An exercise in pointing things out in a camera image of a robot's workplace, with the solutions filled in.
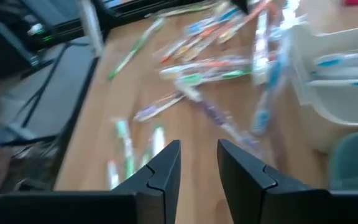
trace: wooden tabletop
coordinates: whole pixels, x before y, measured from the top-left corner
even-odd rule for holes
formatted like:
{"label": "wooden tabletop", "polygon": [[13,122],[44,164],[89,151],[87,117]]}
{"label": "wooden tabletop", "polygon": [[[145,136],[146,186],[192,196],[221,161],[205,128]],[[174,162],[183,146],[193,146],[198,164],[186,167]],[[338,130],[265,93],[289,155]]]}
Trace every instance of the wooden tabletop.
{"label": "wooden tabletop", "polygon": [[[358,7],[343,7],[339,0],[304,0],[301,14],[316,30],[334,32],[358,27]],[[161,122],[167,142],[181,140],[181,186],[177,223],[231,223],[221,187],[216,161],[218,139],[229,139],[192,102],[182,100],[151,122],[132,121],[134,113],[174,90],[161,80],[154,53],[179,38],[183,26],[203,18],[203,13],[173,17],[161,31],[131,60],[113,81],[109,72],[128,53],[152,21],[145,19],[113,29],[106,41],[104,57],[99,61],[88,96],[81,110],[55,190],[106,190],[106,163],[114,159],[122,164],[122,148],[115,138],[111,119],[130,122],[132,140],[139,155],[147,144],[151,125]],[[249,56],[255,33],[255,21],[223,46],[210,46],[199,58],[225,54]],[[218,108],[229,111],[234,121],[248,129],[260,89],[250,77],[203,85],[203,96]],[[287,85],[275,104],[268,134],[260,138],[265,162],[283,173],[313,187],[326,187],[327,156],[310,149],[304,140],[297,112],[297,99]]]}

